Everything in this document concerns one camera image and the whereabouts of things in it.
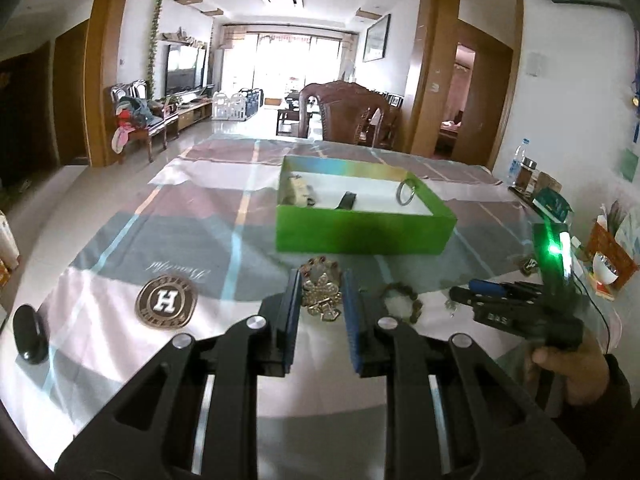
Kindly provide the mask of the right hand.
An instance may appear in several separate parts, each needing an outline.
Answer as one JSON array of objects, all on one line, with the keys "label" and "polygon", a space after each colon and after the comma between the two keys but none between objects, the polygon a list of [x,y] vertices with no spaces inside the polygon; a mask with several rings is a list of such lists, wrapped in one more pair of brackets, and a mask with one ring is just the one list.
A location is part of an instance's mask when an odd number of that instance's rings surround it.
[{"label": "right hand", "polygon": [[565,399],[572,405],[596,403],[610,382],[608,362],[596,336],[588,328],[575,351],[539,347],[533,351],[532,361],[542,370],[565,378]]}]

